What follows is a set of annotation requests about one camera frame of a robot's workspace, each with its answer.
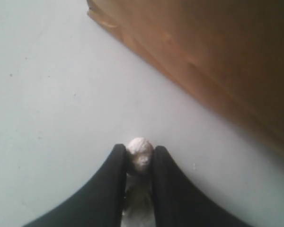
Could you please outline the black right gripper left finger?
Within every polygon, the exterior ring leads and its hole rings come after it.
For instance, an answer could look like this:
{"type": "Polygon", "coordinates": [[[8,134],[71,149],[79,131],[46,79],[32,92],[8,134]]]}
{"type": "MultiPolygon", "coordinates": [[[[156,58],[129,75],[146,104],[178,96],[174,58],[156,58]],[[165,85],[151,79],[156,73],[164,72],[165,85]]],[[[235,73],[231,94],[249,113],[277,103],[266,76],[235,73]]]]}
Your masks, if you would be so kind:
{"type": "Polygon", "coordinates": [[[75,194],[28,227],[119,227],[126,186],[126,148],[114,145],[97,172],[75,194]]]}

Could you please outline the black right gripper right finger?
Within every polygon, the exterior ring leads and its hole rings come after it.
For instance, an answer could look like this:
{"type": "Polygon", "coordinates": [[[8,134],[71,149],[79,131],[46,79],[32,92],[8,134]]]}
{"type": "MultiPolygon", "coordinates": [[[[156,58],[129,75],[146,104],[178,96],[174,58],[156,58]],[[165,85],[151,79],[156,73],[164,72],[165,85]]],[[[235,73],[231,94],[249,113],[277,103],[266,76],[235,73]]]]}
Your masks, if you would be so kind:
{"type": "Polygon", "coordinates": [[[156,226],[248,226],[246,222],[227,212],[199,190],[164,146],[155,148],[151,172],[156,226]]]}

